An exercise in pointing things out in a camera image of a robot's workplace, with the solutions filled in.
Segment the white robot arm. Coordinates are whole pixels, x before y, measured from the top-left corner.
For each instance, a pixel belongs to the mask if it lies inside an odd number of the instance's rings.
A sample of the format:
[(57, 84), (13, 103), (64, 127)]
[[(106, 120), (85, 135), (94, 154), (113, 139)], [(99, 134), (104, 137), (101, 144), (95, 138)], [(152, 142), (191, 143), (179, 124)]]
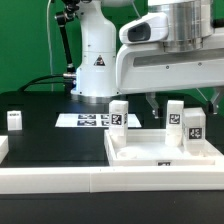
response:
[(212, 18), (212, 0), (148, 0), (148, 13), (121, 29), (104, 7), (134, 0), (81, 0), (82, 63), (71, 93), (92, 103), (144, 93), (159, 117), (155, 94), (212, 87), (215, 114), (224, 98), (224, 20)]

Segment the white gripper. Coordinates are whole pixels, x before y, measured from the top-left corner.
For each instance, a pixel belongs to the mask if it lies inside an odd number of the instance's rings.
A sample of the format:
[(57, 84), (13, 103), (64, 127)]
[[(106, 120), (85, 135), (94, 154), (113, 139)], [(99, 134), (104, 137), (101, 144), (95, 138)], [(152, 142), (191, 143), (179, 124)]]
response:
[(217, 114), (224, 97), (224, 47), (166, 53), (159, 43), (123, 45), (117, 54), (116, 85), (121, 93), (146, 93), (156, 119), (160, 117), (154, 92), (214, 87), (207, 102)]

